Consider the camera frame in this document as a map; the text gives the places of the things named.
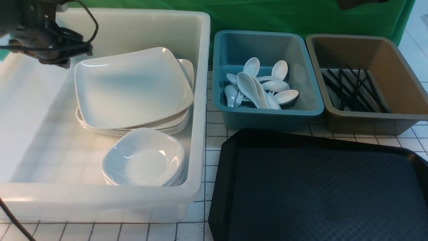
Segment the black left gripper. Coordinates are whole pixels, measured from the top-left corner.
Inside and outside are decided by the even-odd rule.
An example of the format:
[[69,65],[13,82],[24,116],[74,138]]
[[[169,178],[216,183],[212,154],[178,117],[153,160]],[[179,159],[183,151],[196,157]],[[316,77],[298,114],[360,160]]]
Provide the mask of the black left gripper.
[[30,56],[44,65],[68,69],[73,57],[93,55],[92,44],[83,41],[81,34],[50,20],[33,26],[21,25],[10,35],[10,52]]

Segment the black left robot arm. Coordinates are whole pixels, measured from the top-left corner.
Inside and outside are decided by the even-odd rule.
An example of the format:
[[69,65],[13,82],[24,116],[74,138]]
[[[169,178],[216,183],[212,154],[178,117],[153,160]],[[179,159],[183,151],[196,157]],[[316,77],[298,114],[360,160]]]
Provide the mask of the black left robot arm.
[[56,13],[67,10],[67,0],[2,0],[0,2],[1,37],[11,36],[2,50],[21,53],[40,64],[68,69],[73,57],[93,55],[92,41],[98,33],[98,22],[87,6],[77,1],[95,24],[88,41],[56,23]]

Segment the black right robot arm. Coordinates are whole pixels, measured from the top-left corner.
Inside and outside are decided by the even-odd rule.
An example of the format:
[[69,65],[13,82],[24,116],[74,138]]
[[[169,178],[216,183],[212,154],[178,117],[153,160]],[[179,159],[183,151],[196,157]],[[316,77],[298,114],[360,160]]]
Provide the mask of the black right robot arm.
[[389,0],[336,0],[336,3],[341,11],[353,9],[365,4],[385,2],[389,2]]

